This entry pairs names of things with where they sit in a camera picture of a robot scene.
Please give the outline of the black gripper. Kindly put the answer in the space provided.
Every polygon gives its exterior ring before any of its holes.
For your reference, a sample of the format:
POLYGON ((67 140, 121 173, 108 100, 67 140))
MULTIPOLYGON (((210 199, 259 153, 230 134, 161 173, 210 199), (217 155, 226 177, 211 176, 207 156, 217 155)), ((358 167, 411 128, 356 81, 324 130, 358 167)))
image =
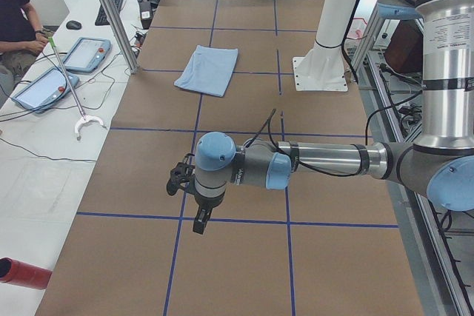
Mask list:
POLYGON ((199 209, 193 220, 193 232, 203 235, 213 209, 224 199, 224 185, 217 188, 204 187, 198 182, 193 170, 193 165, 178 162, 170 171, 166 190, 170 196, 175 195, 179 189, 194 196, 199 209))

